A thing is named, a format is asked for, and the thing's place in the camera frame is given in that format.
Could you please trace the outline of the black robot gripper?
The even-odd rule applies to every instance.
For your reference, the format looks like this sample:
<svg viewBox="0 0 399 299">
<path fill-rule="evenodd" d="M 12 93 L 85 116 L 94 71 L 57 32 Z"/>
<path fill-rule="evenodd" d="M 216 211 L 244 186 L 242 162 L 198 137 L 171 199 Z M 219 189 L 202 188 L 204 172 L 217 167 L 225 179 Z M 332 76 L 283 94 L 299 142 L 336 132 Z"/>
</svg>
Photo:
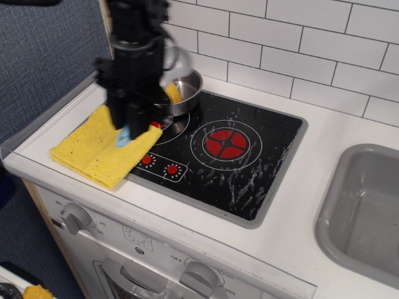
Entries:
<svg viewBox="0 0 399 299">
<path fill-rule="evenodd" d="M 126 124 L 130 139 L 148 131 L 155 121 L 153 103 L 164 103 L 159 86 L 163 74 L 164 38 L 153 37 L 143 43 L 128 43 L 111 38 L 114 58 L 94 60 L 97 83 L 107 91 L 107 106 L 115 129 Z"/>
</svg>

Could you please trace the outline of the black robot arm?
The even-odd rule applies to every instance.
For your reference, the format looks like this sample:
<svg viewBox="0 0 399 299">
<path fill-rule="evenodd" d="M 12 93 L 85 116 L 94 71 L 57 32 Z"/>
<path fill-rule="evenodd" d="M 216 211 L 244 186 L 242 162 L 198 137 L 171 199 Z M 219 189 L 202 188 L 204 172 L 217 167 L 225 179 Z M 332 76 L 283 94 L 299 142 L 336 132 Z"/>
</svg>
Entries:
<svg viewBox="0 0 399 299">
<path fill-rule="evenodd" d="M 166 1 L 108 1 L 114 58 L 95 60 L 97 83 L 107 91 L 107 106 L 116 129 L 128 127 L 130 139 L 153 121 L 171 117 L 169 99 L 160 87 L 163 75 Z"/>
</svg>

